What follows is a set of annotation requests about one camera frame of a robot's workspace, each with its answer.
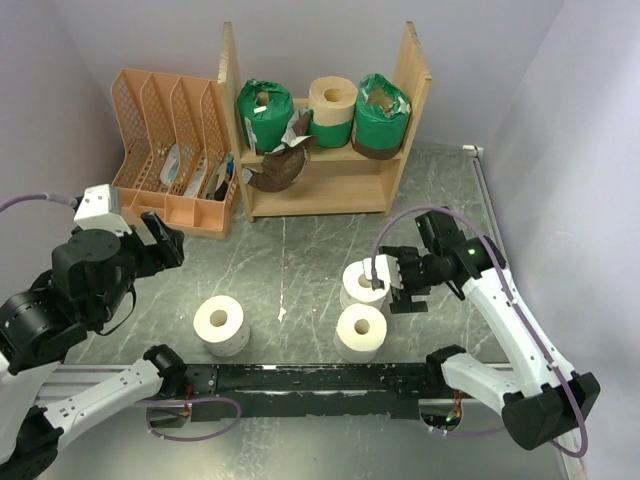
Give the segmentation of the green brown roll torn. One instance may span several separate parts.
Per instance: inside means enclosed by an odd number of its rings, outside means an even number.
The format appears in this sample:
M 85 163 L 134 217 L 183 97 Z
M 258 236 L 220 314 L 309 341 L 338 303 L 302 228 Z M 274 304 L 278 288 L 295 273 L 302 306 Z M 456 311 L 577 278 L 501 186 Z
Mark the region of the green brown roll torn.
M 389 160 L 400 150 L 411 115 L 409 98 L 383 75 L 360 81 L 351 144 L 373 160 Z

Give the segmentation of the brown green paper roll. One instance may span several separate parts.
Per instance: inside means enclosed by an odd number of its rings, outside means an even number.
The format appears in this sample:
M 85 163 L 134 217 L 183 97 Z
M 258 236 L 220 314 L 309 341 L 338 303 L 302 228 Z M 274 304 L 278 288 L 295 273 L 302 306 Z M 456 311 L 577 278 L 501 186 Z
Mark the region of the brown green paper roll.
M 260 167 L 245 167 L 245 184 L 266 193 L 277 193 L 294 184 L 310 163 L 311 149 L 340 148 L 349 140 L 357 88 L 343 77 L 325 76 L 309 87 L 308 103 L 296 107 L 273 151 L 259 155 Z

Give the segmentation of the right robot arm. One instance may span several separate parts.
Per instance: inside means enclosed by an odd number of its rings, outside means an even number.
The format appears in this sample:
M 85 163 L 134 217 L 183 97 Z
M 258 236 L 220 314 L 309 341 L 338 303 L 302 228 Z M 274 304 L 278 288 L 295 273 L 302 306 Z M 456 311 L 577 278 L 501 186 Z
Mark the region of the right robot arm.
M 426 254 L 414 247 L 385 247 L 376 238 L 372 254 L 387 258 L 389 277 L 371 268 L 374 288 L 389 285 L 394 313 L 420 312 L 414 301 L 445 285 L 482 314 L 511 365 L 506 375 L 458 345 L 427 357 L 426 390 L 443 398 L 467 394 L 500 415 L 503 430 L 523 449 L 552 444 L 567 456 L 586 454 L 586 420 L 601 387 L 591 372 L 580 374 L 555 348 L 520 295 L 497 245 L 470 220 L 447 207 L 410 209 Z

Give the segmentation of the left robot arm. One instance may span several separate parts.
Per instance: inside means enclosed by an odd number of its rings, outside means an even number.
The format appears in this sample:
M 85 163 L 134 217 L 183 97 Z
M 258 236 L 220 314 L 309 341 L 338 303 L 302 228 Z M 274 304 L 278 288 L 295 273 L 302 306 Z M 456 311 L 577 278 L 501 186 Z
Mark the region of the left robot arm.
M 184 235 L 154 212 L 142 220 L 154 238 L 136 230 L 76 228 L 52 252 L 49 270 L 1 307 L 1 476 L 35 479 L 58 452 L 87 430 L 147 398 L 185 393 L 186 364 L 169 346 L 97 385 L 44 407 L 36 396 L 68 351 L 88 333 L 103 335 L 134 283 L 184 262 Z

